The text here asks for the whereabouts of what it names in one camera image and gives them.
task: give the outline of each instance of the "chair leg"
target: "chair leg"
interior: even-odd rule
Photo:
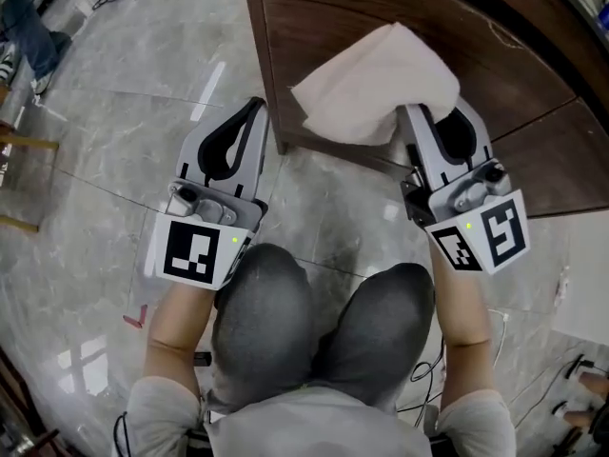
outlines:
[[[26,146],[29,148],[51,149],[58,150],[59,143],[53,141],[44,141],[41,139],[32,139],[31,137],[21,137],[14,134],[0,135],[0,143],[13,144],[15,146]]]
[[[38,231],[38,226],[34,224],[29,224],[27,222],[22,222],[21,220],[16,220],[14,218],[10,218],[6,215],[0,215],[0,225],[8,225],[11,227],[17,227],[18,229],[25,230],[27,232],[36,233]]]

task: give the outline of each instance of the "gray tile floor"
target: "gray tile floor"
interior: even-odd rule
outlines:
[[[202,121],[264,90],[246,0],[120,0],[89,18],[78,10],[83,1],[92,0],[58,0],[45,15],[51,29],[74,37],[41,103],[32,103],[23,67],[0,110],[14,123],[24,107],[21,133],[61,143],[54,159],[18,151],[17,179],[0,189],[3,213],[42,219],[37,235],[0,229],[0,345],[49,425],[102,455],[140,372],[146,321],[167,290],[144,274],[147,246],[179,148],[196,125],[191,115],[220,63]],[[287,248],[304,267],[320,333],[365,277],[403,261],[429,267],[398,186],[375,171],[303,149],[281,157],[270,139],[259,197],[270,210],[258,242]],[[609,367],[609,348],[551,329],[571,223],[530,222],[532,252],[486,282],[497,350],[505,332],[498,386],[522,456],[546,455],[566,431],[548,415],[557,401],[571,395],[588,405],[577,385],[551,386],[560,368],[580,352]],[[137,329],[123,315],[138,319],[142,305]],[[435,324],[424,360],[435,359],[440,338]],[[209,330],[201,347],[208,341]],[[440,367],[435,380],[432,394],[442,387]],[[401,404],[419,402],[427,384],[407,385]]]

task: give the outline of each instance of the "wooden chair leg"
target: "wooden chair leg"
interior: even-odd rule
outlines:
[[[10,218],[6,215],[0,215],[0,225],[8,225],[11,227],[17,227],[18,229],[25,230],[27,232],[36,233],[38,231],[38,226],[34,224],[29,224],[28,222],[22,222],[21,220],[16,220],[14,218]]]
[[[0,135],[0,143],[13,144],[15,146],[26,146],[29,148],[51,149],[58,150],[59,143],[53,141],[44,141],[41,139],[32,139],[31,137],[21,137],[12,133]]]
[[[582,435],[583,431],[581,428],[571,428],[562,442],[560,442],[557,446],[554,446],[554,452],[550,457],[565,457],[570,455],[573,447]]]

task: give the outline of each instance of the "shoe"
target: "shoe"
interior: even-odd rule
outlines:
[[[554,409],[552,409],[552,414],[554,416],[556,416],[557,418],[562,418],[564,416],[564,413],[566,413],[569,410],[569,407],[567,406],[567,402],[563,401],[561,403],[558,403]]]
[[[10,84],[12,77],[17,71],[18,64],[19,56],[17,54],[17,47],[14,44],[10,44],[2,61],[0,61],[0,83],[3,85]]]
[[[55,73],[55,70],[48,72],[39,80],[33,80],[31,82],[31,89],[34,90],[35,95],[41,95],[45,92],[45,89],[49,86],[50,78]]]
[[[569,370],[567,370],[567,372],[564,374],[564,379],[568,379],[570,381],[578,380],[578,369],[580,368],[581,362],[583,361],[583,356],[584,354],[580,354],[578,358],[573,362]]]

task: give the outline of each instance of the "knee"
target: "knee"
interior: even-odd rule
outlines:
[[[424,324],[434,312],[434,285],[431,276],[419,264],[402,263],[368,279],[374,292],[373,303],[391,307],[411,323]]]
[[[273,244],[259,244],[249,248],[242,264],[264,270],[278,271],[299,267],[292,254],[284,248],[274,246]]]
[[[305,270],[292,254],[272,244],[249,248],[235,278],[236,284],[246,284],[250,293],[260,291],[266,299],[300,297],[308,287]]]

